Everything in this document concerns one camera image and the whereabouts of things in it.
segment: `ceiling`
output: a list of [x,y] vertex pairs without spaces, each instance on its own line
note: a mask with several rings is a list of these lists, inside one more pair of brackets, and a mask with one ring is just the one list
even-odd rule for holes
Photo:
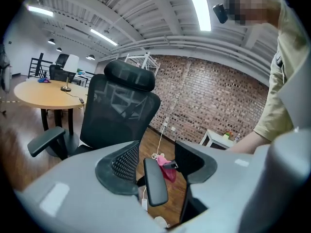
[[[27,0],[54,12],[53,18],[35,16],[45,34],[92,48],[100,60],[128,53],[180,55],[215,61],[268,84],[270,62],[277,48],[277,30],[270,25],[220,24],[208,0],[211,32],[199,29],[191,0]],[[93,35],[107,36],[113,46]]]

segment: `round wooden table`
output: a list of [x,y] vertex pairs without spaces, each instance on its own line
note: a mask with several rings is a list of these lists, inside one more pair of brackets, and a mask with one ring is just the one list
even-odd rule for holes
[[[49,129],[47,111],[54,110],[55,125],[62,127],[61,110],[68,109],[68,127],[64,135],[68,154],[75,151],[79,146],[79,137],[73,132],[73,109],[83,107],[79,98],[84,103],[87,100],[88,89],[76,84],[69,84],[70,92],[60,90],[66,83],[51,80],[51,83],[39,83],[37,80],[25,81],[18,84],[14,89],[15,96],[20,102],[34,108],[41,109],[43,129]],[[46,149],[52,156],[57,156],[51,148]]]

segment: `white lamp shade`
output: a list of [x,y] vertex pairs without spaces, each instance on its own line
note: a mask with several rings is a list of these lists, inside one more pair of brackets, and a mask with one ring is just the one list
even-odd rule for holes
[[64,71],[67,72],[77,72],[79,57],[73,54],[69,55],[68,60],[65,63]]

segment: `khaki shirt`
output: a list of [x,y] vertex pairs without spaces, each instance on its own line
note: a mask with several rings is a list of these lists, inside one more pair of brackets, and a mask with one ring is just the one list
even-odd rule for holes
[[[295,15],[284,0],[280,0],[281,12],[278,20],[277,51],[271,63],[270,87],[267,102],[262,116],[254,131],[266,139],[273,141],[280,134],[293,128],[293,123],[277,93],[286,80],[304,63],[310,47],[305,36],[296,23]],[[280,54],[283,67],[277,63]]]

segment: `red brick wall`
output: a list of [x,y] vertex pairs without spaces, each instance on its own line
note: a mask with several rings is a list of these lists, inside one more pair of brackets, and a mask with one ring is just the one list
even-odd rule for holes
[[[161,98],[158,119],[169,119],[165,136],[200,143],[207,129],[223,134],[228,128],[233,138],[237,133],[243,138],[256,126],[266,103],[267,86],[218,63],[178,56],[153,57],[161,63],[154,93]],[[162,131],[156,118],[150,125]]]

